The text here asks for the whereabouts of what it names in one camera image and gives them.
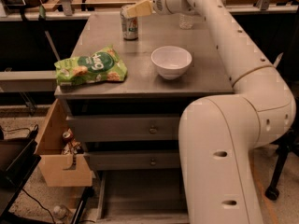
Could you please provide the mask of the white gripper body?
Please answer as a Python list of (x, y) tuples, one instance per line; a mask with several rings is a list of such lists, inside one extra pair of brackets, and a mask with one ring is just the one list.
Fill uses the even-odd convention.
[(160, 15), (185, 14), (193, 16), (195, 11), (187, 0), (152, 0), (153, 9)]

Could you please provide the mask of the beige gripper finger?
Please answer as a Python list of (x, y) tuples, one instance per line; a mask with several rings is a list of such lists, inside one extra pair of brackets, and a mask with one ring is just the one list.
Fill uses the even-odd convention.
[(149, 16), (152, 14), (152, 11), (152, 2), (150, 0), (140, 0), (125, 9), (125, 17), (134, 18)]

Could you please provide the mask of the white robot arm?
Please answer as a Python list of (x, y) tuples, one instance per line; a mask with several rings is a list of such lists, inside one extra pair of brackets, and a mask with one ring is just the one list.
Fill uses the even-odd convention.
[(292, 126), (292, 92), (222, 0), (150, 0), (136, 13), (151, 12), (201, 15), (234, 90), (192, 102), (180, 118), (190, 224), (263, 224), (249, 153)]

